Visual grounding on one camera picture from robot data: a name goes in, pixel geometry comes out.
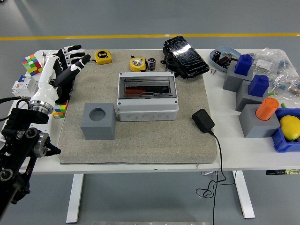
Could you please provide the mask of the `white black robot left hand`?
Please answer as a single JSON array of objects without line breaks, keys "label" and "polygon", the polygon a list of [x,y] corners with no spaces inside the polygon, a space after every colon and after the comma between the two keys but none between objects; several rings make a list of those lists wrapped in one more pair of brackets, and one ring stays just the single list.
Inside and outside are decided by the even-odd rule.
[{"label": "white black robot left hand", "polygon": [[35,107],[54,107],[70,99],[75,77],[90,61],[90,55],[80,52],[81,45],[72,45],[52,53],[41,73],[38,90],[30,100]]}]

